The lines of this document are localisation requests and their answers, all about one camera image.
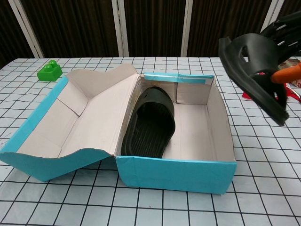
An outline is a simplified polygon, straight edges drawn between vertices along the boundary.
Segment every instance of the cardboard flap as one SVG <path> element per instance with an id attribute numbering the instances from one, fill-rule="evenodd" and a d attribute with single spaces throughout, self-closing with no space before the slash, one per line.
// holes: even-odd
<path id="1" fill-rule="evenodd" d="M 131 64 L 121 64 L 109 72 L 79 69 L 71 71 L 66 76 L 87 98 L 92 99 L 133 74 L 137 74 L 137 71 Z"/>
<path id="2" fill-rule="evenodd" d="M 101 149 L 114 155 L 127 106 L 138 78 L 139 75 L 134 74 L 90 99 L 74 124 L 59 157 L 84 148 Z"/>

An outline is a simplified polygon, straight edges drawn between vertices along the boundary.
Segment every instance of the green lego brick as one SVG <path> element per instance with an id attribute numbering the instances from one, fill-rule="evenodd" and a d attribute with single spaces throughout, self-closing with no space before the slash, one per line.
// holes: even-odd
<path id="1" fill-rule="evenodd" d="M 38 78 L 40 81 L 56 81 L 62 74 L 60 65 L 55 60 L 50 60 L 48 64 L 39 70 Z"/>

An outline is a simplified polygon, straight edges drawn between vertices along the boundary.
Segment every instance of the white checkered tablecloth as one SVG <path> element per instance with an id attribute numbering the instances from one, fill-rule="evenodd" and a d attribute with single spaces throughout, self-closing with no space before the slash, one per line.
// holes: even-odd
<path id="1" fill-rule="evenodd" d="M 55 82 L 38 81 L 49 59 L 17 59 L 0 70 L 3 146 Z M 278 127 L 227 76 L 219 58 L 125 57 L 54 59 L 63 73 L 108 71 L 132 63 L 142 72 L 215 74 L 225 100 L 238 163 L 224 195 L 128 188 L 114 159 L 47 183 L 0 162 L 0 225 L 297 226 L 301 224 L 301 104 Z"/>

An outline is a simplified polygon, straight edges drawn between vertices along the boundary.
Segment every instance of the black grid line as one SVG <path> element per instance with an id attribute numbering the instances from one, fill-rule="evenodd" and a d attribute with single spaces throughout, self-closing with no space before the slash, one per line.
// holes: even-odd
<path id="1" fill-rule="evenodd" d="M 201 67 L 202 74 L 204 74 L 200 58 L 198 58 L 198 62 L 199 62 L 199 66 Z"/>
<path id="2" fill-rule="evenodd" d="M 187 200 L 187 211 L 188 211 L 188 225 L 190 226 L 190 210 L 189 210 L 188 192 L 186 192 L 186 200 Z"/>
<path id="3" fill-rule="evenodd" d="M 116 186 L 115 186 L 115 190 L 114 190 L 112 205 L 110 206 L 111 209 L 110 209 L 110 214 L 109 214 L 109 219 L 108 219 L 108 224 L 107 224 L 107 226 L 109 226 L 109 223 L 110 223 L 110 218 L 111 218 L 112 209 L 113 209 L 113 206 L 114 206 L 114 199 L 115 199 L 115 195 L 116 195 L 118 180 L 119 180 L 119 174 L 118 174 L 117 180 L 116 180 Z"/>
<path id="4" fill-rule="evenodd" d="M 58 204 L 56 202 L 39 202 L 43 204 Z M 93 206 L 93 207 L 113 207 L 113 208 L 125 208 L 125 209 L 140 209 L 140 210 L 173 210 L 173 211 L 187 211 L 187 209 L 172 209 L 172 208 L 147 208 L 147 207 L 136 207 L 136 206 L 115 206 L 115 205 L 96 205 L 96 204 L 76 204 L 76 203 L 68 203 L 68 205 L 73 205 L 73 206 Z M 252 212 L 243 212 L 243 211 L 221 211 L 221 210 L 190 210 L 193 212 L 209 212 L 209 213 L 238 213 L 238 214 L 251 214 L 251 215 L 267 215 L 267 216 L 282 216 L 282 217 L 294 217 L 293 215 L 288 215 L 288 214 L 265 214 L 265 213 L 252 213 Z"/>
<path id="5" fill-rule="evenodd" d="M 9 225 L 9 226 L 11 226 L 12 224 L 11 224 L 11 223 L 2 223 L 1 225 Z M 13 225 L 21 225 L 21 226 L 24 226 L 24 224 L 17 224 L 17 223 L 14 223 Z M 26 224 L 26 226 L 41 226 L 41 225 L 36 225 L 36 224 Z"/>
<path id="6" fill-rule="evenodd" d="M 97 168 L 98 170 L 97 170 L 97 172 L 95 173 L 95 178 L 94 178 L 94 181 L 93 181 L 93 184 L 92 184 L 92 188 L 91 188 L 91 191 L 90 191 L 90 194 L 89 194 L 89 198 L 88 198 L 88 200 L 87 200 L 87 204 L 86 204 L 86 207 L 85 207 L 84 214 L 83 214 L 83 216 L 82 216 L 82 218 L 81 218 L 81 221 L 80 221 L 80 226 L 83 224 L 84 217 L 85 217 L 85 213 L 86 213 L 87 207 L 88 207 L 88 205 L 89 205 L 89 201 L 90 201 L 90 198 L 91 198 L 91 194 L 92 194 L 92 191 L 93 191 L 93 188 L 94 188 L 94 185 L 95 185 L 95 182 L 96 182 L 97 175 L 98 175 L 99 168 L 100 168 L 100 165 L 101 165 L 101 164 L 102 164 L 102 161 L 100 161 L 99 164 L 98 164 L 98 168 Z"/>
<path id="7" fill-rule="evenodd" d="M 213 207 L 213 212 L 214 212 L 214 217 L 215 217 L 215 223 L 216 223 L 216 226 L 217 226 L 217 216 L 216 216 L 217 211 L 215 210 L 212 194 L 210 196 L 211 196 L 211 202 L 212 202 L 212 207 Z"/>
<path id="8" fill-rule="evenodd" d="M 241 219 L 243 221 L 244 226 L 246 226 L 244 218 L 243 218 L 243 214 L 241 213 L 241 208 L 240 208 L 240 205 L 239 205 L 239 201 L 238 201 L 238 197 L 237 197 L 237 193 L 235 191 L 235 186 L 234 186 L 233 181 L 232 181 L 232 186 L 233 186 L 233 190 L 234 190 L 234 194 L 235 194 L 235 197 L 236 197 L 236 202 L 237 202 L 237 205 L 238 205 L 238 209 L 239 209 L 239 212 L 240 212 Z"/>
<path id="9" fill-rule="evenodd" d="M 140 188 L 138 188 L 138 196 L 137 196 L 137 205 L 136 205 L 136 213 L 135 213 L 135 222 L 134 222 L 134 226 L 136 226 L 136 223 L 137 223 L 137 214 L 138 214 L 139 196 L 140 196 Z"/>
<path id="10" fill-rule="evenodd" d="M 70 190 L 70 188 L 71 188 L 72 182 L 73 182 L 73 180 L 74 180 L 74 178 L 75 178 L 76 172 L 77 172 L 77 170 L 74 172 L 73 177 L 72 177 L 72 180 L 71 180 L 70 184 L 68 185 L 68 189 L 67 189 L 66 195 L 65 195 L 65 197 L 64 197 L 64 199 L 63 199 L 63 202 L 62 202 L 62 204 L 61 204 L 61 206 L 60 206 L 60 210 L 58 211 L 58 213 L 57 213 L 57 215 L 56 215 L 56 218 L 55 218 L 55 220 L 54 220 L 54 222 L 53 222 L 53 226 L 55 225 L 55 223 L 56 223 L 56 221 L 57 221 L 57 219 L 58 219 L 58 216 L 60 215 L 60 212 L 61 212 L 61 210 L 62 210 L 62 207 L 63 207 L 63 205 L 64 205 L 64 202 L 65 202 L 65 200 L 66 200 L 66 198 L 67 198 L 68 192 L 69 192 L 69 190 Z"/>
<path id="11" fill-rule="evenodd" d="M 240 175 L 235 175 L 235 177 L 252 177 L 252 176 L 240 176 Z M 26 184 L 39 184 L 39 183 L 31 183 L 31 182 L 26 182 Z M 54 183 L 45 183 L 46 185 L 63 185 L 63 186 L 68 186 L 69 184 L 54 184 Z M 91 187 L 91 185 L 77 185 L 77 184 L 73 184 L 71 186 L 86 186 L 86 187 Z M 93 186 L 93 187 L 110 187 L 110 188 L 115 188 L 115 186 Z M 138 190 L 138 188 L 136 187 L 117 187 L 117 188 L 126 188 L 126 189 L 134 189 L 134 190 Z M 147 188 L 148 190 L 158 190 L 158 191 L 162 191 L 162 189 L 155 189 L 155 188 Z M 295 194 L 278 194 L 278 193 L 263 193 L 263 192 L 237 192 L 237 191 L 227 191 L 226 193 L 233 193 L 233 194 L 261 194 L 261 195 L 274 195 L 274 196 L 286 196 L 286 197 L 301 197 L 301 195 L 295 195 Z M 14 200 L 0 200 L 0 202 L 12 202 Z M 68 204 L 68 205 L 85 205 L 85 204 L 76 204 L 76 203 L 63 203 L 63 202 L 43 202 L 43 201 L 22 201 L 22 200 L 18 200 L 16 202 L 29 202 L 29 203 L 50 203 L 50 204 Z"/>
<path id="12" fill-rule="evenodd" d="M 162 190 L 162 217 L 161 217 L 161 224 L 163 226 L 164 224 L 164 190 Z"/>

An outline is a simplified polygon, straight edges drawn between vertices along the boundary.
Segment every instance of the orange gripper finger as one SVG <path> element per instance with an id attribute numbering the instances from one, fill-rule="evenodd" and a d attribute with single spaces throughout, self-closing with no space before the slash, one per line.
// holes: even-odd
<path id="1" fill-rule="evenodd" d="M 290 83 L 298 79 L 301 79 L 301 63 L 293 67 L 281 69 L 271 76 L 273 83 Z"/>

